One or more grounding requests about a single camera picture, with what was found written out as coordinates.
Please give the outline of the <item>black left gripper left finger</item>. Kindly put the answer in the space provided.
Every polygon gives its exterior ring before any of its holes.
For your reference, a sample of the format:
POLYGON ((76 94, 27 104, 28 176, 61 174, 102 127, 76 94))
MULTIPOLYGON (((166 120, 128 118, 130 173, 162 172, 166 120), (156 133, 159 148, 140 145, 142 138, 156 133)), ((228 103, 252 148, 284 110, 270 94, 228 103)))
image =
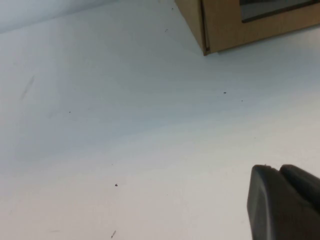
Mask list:
POLYGON ((298 194, 280 169, 252 167, 247 212, 254 240, 320 238, 320 212, 298 194))

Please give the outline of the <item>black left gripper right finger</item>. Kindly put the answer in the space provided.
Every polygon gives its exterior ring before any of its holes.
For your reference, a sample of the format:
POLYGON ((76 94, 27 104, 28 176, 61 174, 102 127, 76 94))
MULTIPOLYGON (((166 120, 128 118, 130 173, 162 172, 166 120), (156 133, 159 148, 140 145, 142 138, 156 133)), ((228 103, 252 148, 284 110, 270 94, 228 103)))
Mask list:
POLYGON ((313 208, 320 212, 320 179, 292 164, 282 165, 280 173, 313 208))

